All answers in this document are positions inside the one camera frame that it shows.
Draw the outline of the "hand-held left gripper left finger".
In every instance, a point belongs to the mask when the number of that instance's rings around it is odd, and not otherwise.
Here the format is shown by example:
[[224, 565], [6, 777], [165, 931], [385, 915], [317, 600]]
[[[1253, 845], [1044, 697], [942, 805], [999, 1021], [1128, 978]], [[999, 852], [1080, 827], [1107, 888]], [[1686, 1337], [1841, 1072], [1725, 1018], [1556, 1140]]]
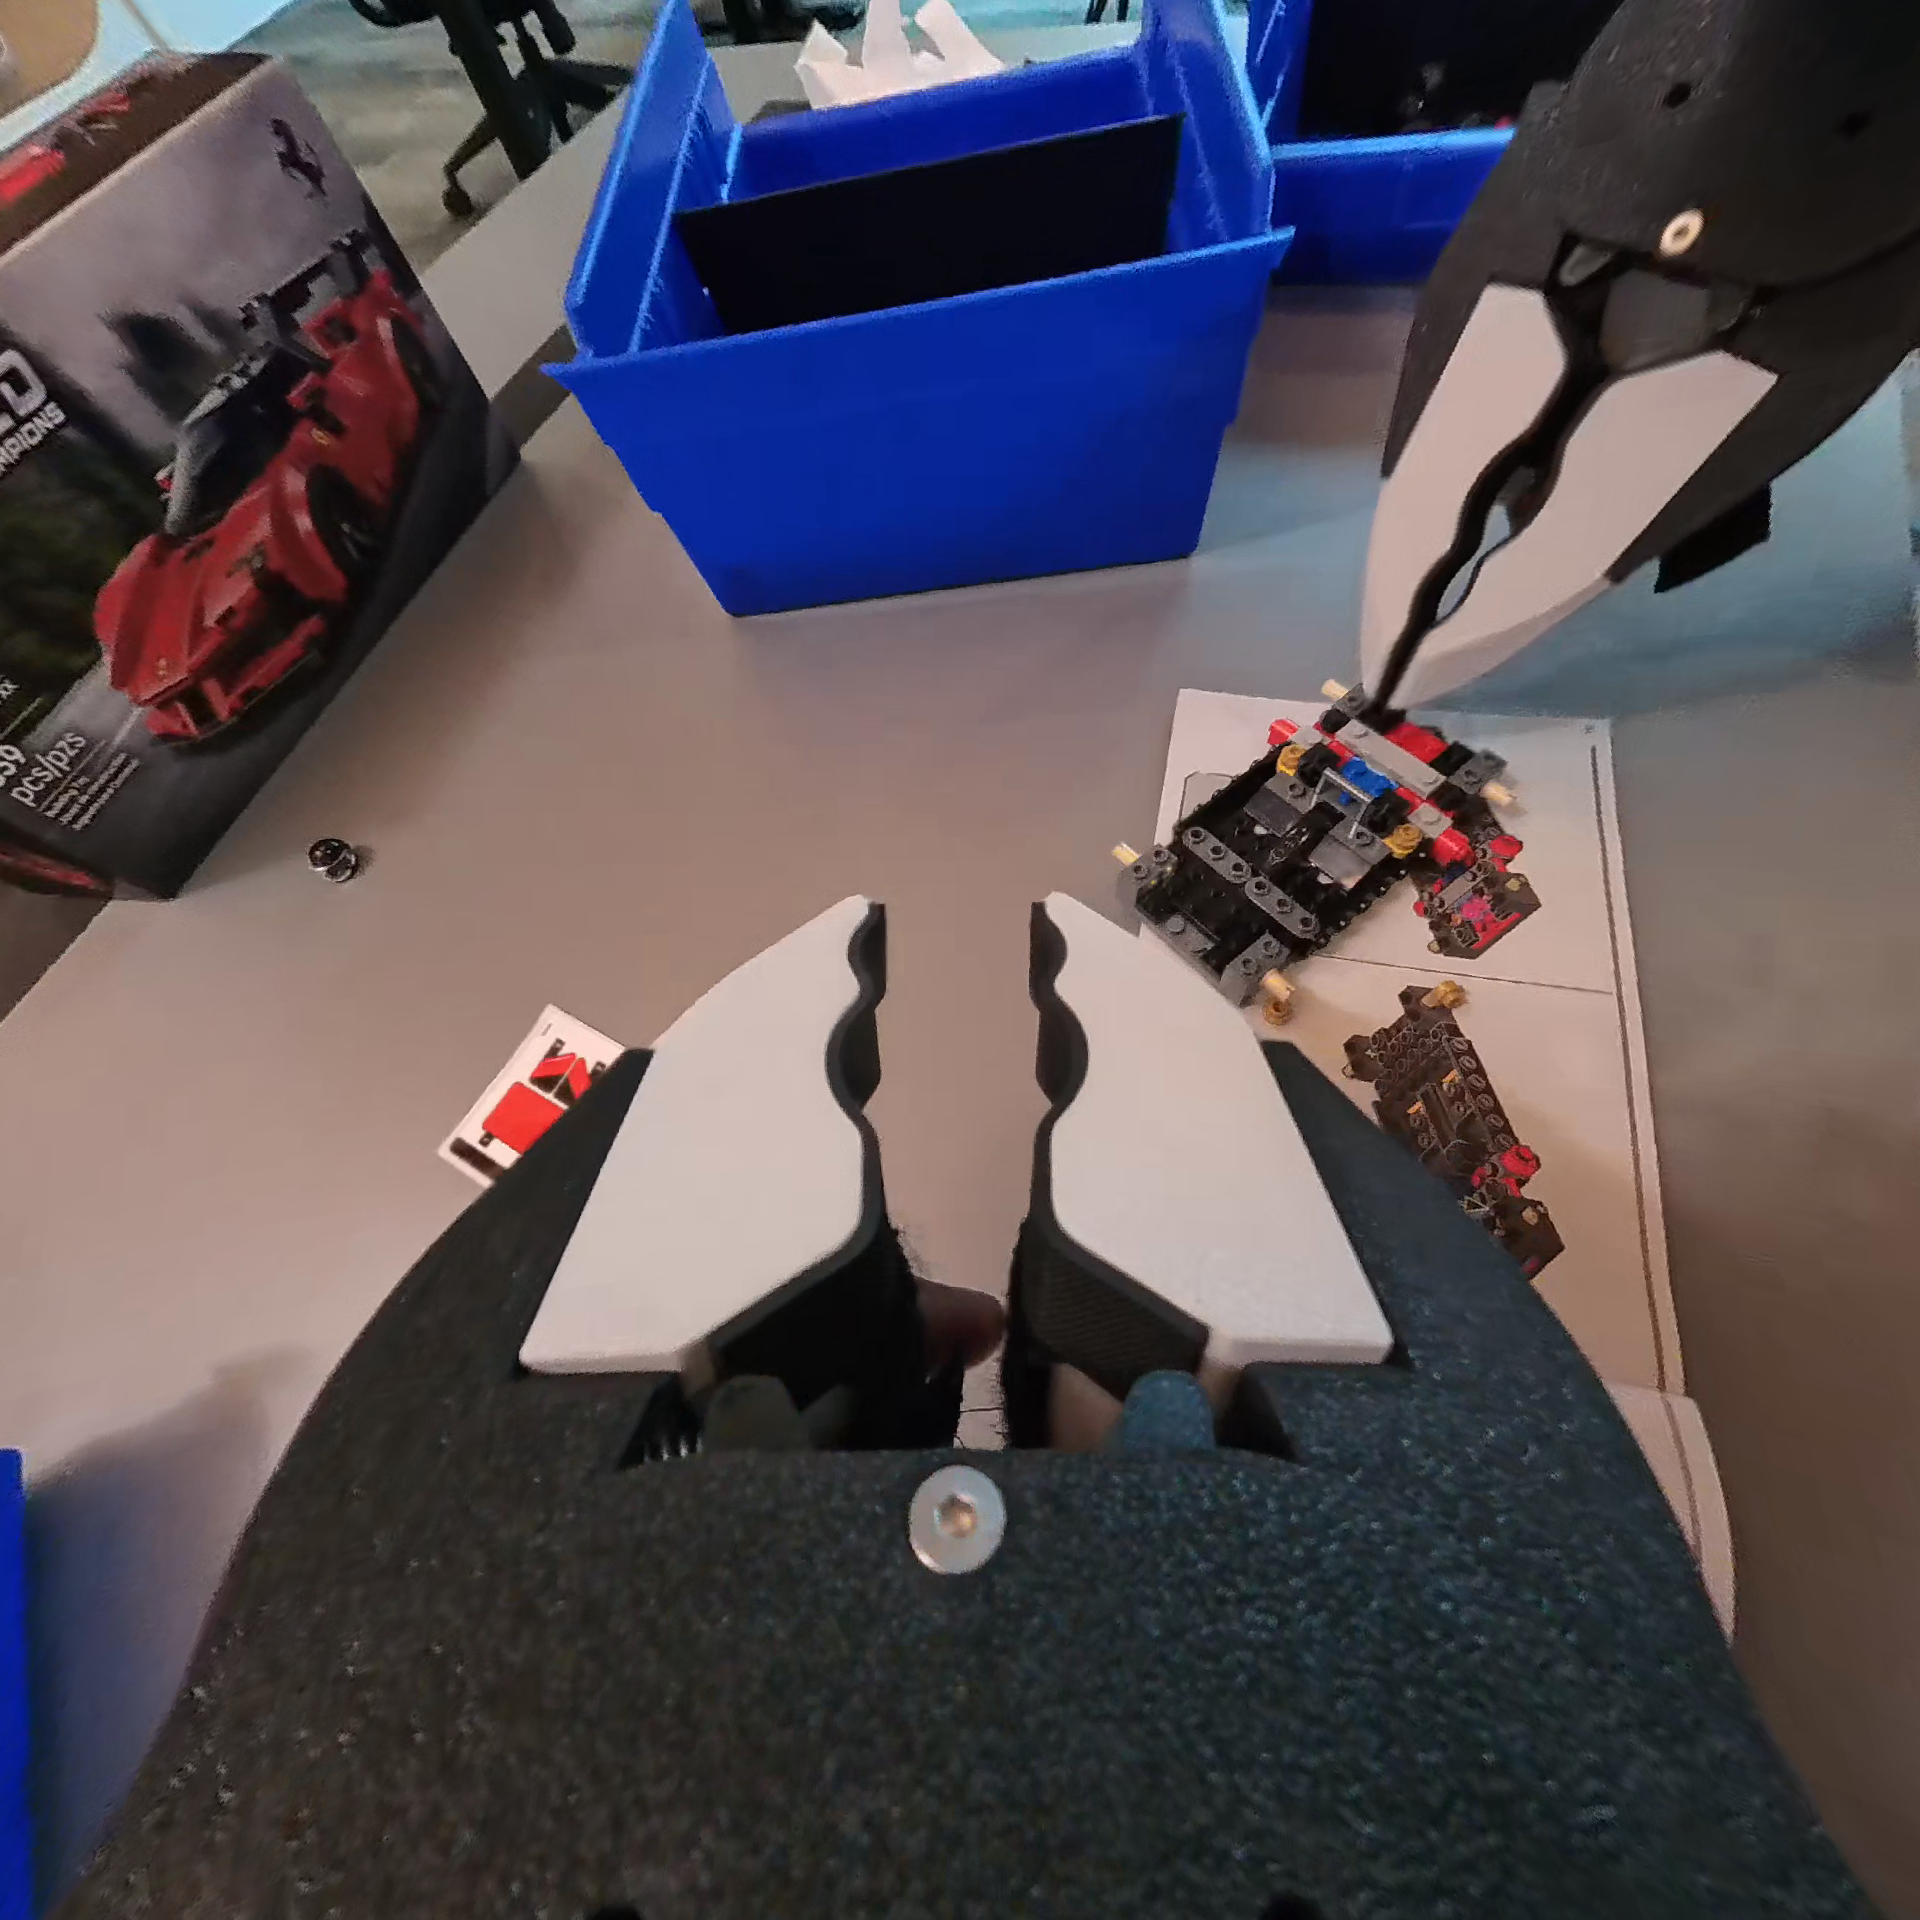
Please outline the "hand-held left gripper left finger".
[[885, 933], [883, 905], [848, 896], [665, 1029], [519, 1347], [528, 1373], [820, 1396], [872, 1366]]

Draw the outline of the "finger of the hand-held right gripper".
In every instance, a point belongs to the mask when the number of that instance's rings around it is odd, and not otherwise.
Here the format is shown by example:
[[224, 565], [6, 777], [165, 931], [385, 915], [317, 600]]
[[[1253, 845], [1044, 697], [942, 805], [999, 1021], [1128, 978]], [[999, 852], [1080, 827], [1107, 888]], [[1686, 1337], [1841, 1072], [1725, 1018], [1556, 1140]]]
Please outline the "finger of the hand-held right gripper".
[[1731, 352], [1606, 381], [1573, 425], [1543, 507], [1475, 569], [1420, 645], [1409, 704], [1437, 704], [1588, 606], [1774, 384]]
[[1359, 590], [1359, 689], [1427, 704], [1475, 682], [1569, 611], [1488, 557], [1451, 617], [1437, 606], [1479, 550], [1508, 458], [1547, 417], [1568, 347], [1541, 290], [1489, 284], [1382, 477]]

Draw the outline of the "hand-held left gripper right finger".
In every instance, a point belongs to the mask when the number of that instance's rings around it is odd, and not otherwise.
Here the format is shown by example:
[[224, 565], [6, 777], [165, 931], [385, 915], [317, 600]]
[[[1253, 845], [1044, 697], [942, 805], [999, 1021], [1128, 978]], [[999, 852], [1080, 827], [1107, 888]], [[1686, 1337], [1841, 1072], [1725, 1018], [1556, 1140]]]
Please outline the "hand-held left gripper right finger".
[[1032, 905], [1047, 1109], [1019, 1315], [1062, 1365], [1371, 1365], [1391, 1332], [1253, 1026], [1091, 905]]

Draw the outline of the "black lego car chassis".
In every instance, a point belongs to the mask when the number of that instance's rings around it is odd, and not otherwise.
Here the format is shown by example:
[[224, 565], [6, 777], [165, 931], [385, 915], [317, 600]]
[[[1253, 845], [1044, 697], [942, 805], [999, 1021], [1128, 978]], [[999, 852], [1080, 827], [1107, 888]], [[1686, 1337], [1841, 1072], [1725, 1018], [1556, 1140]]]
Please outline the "black lego car chassis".
[[1325, 683], [1310, 721], [1277, 718], [1238, 776], [1164, 840], [1115, 845], [1139, 925], [1236, 1008], [1288, 1018], [1288, 974], [1409, 888], [1428, 948], [1471, 960], [1532, 918], [1523, 841], [1499, 810], [1505, 764], [1446, 731]]

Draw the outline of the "lego sticker sheet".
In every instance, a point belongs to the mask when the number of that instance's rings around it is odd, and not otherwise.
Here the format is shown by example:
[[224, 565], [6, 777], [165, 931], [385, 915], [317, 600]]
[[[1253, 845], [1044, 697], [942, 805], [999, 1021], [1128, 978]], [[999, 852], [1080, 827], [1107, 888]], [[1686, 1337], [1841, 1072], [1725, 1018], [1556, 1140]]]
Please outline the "lego sticker sheet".
[[492, 1186], [596, 1085], [621, 1051], [620, 1041], [547, 1005], [487, 1091], [438, 1144], [438, 1160], [467, 1180]]

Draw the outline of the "lego set box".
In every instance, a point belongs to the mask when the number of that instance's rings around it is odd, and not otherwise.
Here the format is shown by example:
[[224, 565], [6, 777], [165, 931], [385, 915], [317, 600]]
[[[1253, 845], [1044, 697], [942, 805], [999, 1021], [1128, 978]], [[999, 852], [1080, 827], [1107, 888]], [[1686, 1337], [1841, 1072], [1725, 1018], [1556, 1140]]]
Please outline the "lego set box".
[[175, 896], [515, 464], [275, 60], [6, 149], [4, 884]]

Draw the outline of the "small blue plastic bin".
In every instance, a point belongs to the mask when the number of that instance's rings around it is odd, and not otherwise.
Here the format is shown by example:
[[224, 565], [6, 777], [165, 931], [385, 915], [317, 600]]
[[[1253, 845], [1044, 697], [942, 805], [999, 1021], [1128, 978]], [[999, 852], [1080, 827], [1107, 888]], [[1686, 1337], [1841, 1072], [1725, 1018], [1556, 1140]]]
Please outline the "small blue plastic bin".
[[1423, 281], [1512, 137], [1510, 125], [1357, 137], [1297, 130], [1310, 3], [1253, 3], [1246, 75], [1272, 165], [1275, 284]]

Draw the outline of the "white instruction booklet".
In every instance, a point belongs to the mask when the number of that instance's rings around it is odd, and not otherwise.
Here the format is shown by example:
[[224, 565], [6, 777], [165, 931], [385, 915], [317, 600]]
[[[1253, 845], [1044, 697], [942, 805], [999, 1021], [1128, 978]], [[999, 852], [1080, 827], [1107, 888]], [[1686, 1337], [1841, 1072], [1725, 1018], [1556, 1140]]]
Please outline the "white instruction booklet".
[[1493, 811], [1520, 840], [1515, 869], [1543, 908], [1489, 955], [1451, 957], [1433, 948], [1437, 933], [1415, 917], [1403, 882], [1294, 969], [1288, 1025], [1272, 1029], [1259, 1012], [1246, 1021], [1294, 1044], [1371, 1116], [1374, 1093], [1343, 1075], [1345, 1041], [1385, 1026], [1406, 987], [1449, 978], [1463, 989], [1454, 1019], [1520, 1140], [1543, 1156], [1529, 1205], [1563, 1242], [1529, 1289], [1622, 1412], [1733, 1636], [1734, 1532], [1673, 1302], [1611, 730], [1475, 713], [1436, 728], [1503, 760], [1496, 781], [1510, 801]]

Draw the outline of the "large blue plastic bin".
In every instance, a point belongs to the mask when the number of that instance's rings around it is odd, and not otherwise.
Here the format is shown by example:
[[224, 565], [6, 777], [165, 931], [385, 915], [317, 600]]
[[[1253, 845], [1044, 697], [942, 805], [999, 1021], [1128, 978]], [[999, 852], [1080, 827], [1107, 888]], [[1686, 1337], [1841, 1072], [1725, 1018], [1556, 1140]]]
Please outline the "large blue plastic bin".
[[[724, 333], [684, 211], [1183, 116], [1160, 256]], [[565, 293], [580, 403], [733, 617], [1179, 561], [1287, 237], [1227, 14], [893, 100], [736, 120], [691, 5], [665, 5]]]

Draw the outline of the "black bin divider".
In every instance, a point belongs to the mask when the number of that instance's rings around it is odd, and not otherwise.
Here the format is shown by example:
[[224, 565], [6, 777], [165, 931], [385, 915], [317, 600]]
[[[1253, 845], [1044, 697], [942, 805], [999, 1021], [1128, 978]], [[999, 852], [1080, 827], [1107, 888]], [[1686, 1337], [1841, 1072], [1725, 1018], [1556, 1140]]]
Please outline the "black bin divider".
[[673, 236], [724, 333], [1131, 268], [1166, 250], [1183, 116], [684, 211]]

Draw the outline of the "crumpled white paper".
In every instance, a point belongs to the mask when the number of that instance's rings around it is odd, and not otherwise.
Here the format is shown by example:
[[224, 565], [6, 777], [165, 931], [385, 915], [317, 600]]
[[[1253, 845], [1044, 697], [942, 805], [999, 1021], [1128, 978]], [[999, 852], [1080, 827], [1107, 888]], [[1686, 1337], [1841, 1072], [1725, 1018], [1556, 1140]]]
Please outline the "crumpled white paper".
[[1001, 72], [1004, 61], [951, 3], [925, 3], [912, 16], [897, 3], [868, 3], [855, 53], [814, 24], [795, 57], [809, 109], [875, 105]]

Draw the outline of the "black background office chair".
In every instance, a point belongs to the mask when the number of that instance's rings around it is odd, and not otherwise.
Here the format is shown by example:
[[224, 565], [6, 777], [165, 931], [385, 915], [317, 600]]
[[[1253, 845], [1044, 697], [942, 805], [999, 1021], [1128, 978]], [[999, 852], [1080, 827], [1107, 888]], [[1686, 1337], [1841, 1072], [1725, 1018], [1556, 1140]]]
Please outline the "black background office chair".
[[468, 222], [476, 203], [463, 170], [501, 149], [516, 180], [572, 142], [572, 115], [599, 115], [633, 80], [633, 68], [576, 54], [576, 35], [553, 3], [352, 3], [384, 33], [437, 24], [467, 73], [481, 120], [440, 168], [446, 216]]

